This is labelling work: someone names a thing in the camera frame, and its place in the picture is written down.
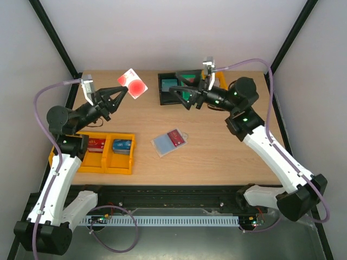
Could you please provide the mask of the cream leather card holder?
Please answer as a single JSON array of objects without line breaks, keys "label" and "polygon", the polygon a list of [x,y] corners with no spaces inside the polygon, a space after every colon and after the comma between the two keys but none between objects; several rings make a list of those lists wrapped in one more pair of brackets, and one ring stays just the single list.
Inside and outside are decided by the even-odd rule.
[{"label": "cream leather card holder", "polygon": [[[170,141],[167,133],[161,134],[161,135],[159,135],[156,138],[151,140],[151,144],[155,148],[155,150],[156,150],[156,152],[160,158],[175,151],[175,150],[177,150],[177,149],[179,149],[180,147],[184,146],[184,145],[182,145],[180,147],[174,147],[174,145]],[[184,139],[188,143],[188,135],[182,131],[180,131],[180,133],[183,135]]]}]

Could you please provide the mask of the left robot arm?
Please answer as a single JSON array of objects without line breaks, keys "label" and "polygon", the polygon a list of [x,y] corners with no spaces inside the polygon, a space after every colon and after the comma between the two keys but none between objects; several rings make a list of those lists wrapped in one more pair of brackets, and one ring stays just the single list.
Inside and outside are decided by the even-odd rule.
[{"label": "left robot arm", "polygon": [[40,253],[64,255],[75,228],[96,207],[98,195],[81,191],[65,205],[72,180],[87,152],[89,136],[79,131],[100,118],[109,121],[128,91],[127,87],[101,88],[92,98],[72,110],[54,106],[47,113],[44,132],[53,142],[54,156],[41,194],[25,221],[18,221],[14,234],[27,251],[38,259]]}]

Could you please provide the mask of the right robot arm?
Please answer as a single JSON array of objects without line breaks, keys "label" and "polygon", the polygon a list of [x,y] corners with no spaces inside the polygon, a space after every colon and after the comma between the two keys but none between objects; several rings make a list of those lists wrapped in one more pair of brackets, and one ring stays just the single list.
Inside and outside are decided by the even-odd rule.
[{"label": "right robot arm", "polygon": [[281,187],[265,187],[248,184],[238,191],[236,205],[242,212],[255,206],[273,208],[287,219],[296,222],[313,207],[323,201],[327,180],[322,174],[314,175],[298,163],[270,133],[266,123],[252,105],[259,95],[256,84],[249,77],[240,77],[228,89],[214,85],[214,78],[202,76],[198,70],[191,71],[193,79],[175,73],[182,86],[170,87],[169,91],[181,104],[190,109],[201,108],[204,103],[228,112],[225,122],[232,135],[250,147],[280,180]]}]

